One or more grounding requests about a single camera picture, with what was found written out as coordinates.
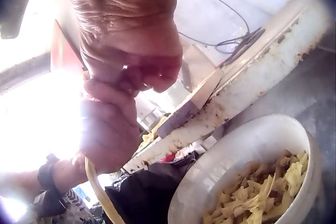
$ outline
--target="black cloth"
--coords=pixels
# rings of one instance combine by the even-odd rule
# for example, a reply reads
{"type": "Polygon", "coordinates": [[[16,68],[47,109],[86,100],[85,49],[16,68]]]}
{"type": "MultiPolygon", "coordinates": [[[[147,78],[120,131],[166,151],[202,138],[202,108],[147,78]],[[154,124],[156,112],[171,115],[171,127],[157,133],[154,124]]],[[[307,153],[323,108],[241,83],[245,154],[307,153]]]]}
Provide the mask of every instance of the black cloth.
{"type": "Polygon", "coordinates": [[[170,163],[156,163],[149,170],[123,175],[105,192],[126,224],[166,224],[170,201],[196,152],[170,163]]]}

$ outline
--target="plastic bowl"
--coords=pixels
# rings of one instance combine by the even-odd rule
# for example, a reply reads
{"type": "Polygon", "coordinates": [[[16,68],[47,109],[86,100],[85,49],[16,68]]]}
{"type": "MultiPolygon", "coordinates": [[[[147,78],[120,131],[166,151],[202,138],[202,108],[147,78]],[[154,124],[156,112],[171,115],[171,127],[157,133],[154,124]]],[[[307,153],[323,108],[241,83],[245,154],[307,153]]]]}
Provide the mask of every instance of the plastic bowl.
{"type": "Polygon", "coordinates": [[[230,186],[233,175],[247,162],[274,161],[284,149],[309,154],[306,178],[287,211],[276,224],[299,224],[312,208],[321,184],[321,163],[315,140],[294,118],[264,116],[235,129],[219,140],[188,171],[168,212],[169,224],[201,224],[202,214],[216,205],[219,189],[230,186]]]}

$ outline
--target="fist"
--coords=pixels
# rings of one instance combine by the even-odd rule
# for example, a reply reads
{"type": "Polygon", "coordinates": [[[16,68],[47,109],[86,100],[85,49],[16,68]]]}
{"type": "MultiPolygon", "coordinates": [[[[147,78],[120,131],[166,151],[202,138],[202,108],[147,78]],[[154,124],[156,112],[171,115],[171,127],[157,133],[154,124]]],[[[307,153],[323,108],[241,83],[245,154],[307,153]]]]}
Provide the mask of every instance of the fist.
{"type": "Polygon", "coordinates": [[[135,101],[97,80],[86,81],[84,89],[95,100],[82,102],[80,151],[94,163],[98,174],[118,171],[140,143],[135,101]]]}
{"type": "Polygon", "coordinates": [[[92,78],[157,92],[176,81],[182,59],[173,21],[177,0],[71,1],[81,27],[81,56],[92,78]]]}

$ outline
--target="metal plate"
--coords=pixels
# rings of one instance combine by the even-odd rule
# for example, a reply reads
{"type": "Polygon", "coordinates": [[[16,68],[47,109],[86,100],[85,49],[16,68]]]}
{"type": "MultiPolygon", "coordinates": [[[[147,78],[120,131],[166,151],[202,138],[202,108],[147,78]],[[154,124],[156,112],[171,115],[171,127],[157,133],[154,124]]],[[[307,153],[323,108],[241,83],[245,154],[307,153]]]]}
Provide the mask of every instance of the metal plate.
{"type": "Polygon", "coordinates": [[[316,47],[330,18],[318,0],[289,0],[263,27],[264,34],[241,57],[222,68],[224,77],[209,103],[185,125],[156,139],[124,168],[142,169],[202,138],[253,104],[316,47]]]}

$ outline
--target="metal surface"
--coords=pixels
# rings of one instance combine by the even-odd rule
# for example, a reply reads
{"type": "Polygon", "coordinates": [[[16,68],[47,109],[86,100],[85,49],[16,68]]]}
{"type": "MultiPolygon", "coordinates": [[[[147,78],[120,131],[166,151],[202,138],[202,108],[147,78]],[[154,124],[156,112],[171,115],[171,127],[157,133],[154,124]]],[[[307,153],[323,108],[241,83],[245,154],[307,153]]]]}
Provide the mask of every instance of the metal surface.
{"type": "Polygon", "coordinates": [[[0,72],[0,95],[50,72],[50,53],[33,57],[0,72]]]}
{"type": "Polygon", "coordinates": [[[164,139],[156,139],[124,168],[130,173],[207,135],[286,77],[316,47],[330,24],[317,0],[289,0],[264,27],[265,33],[241,57],[222,68],[217,92],[198,115],[164,139]]]}

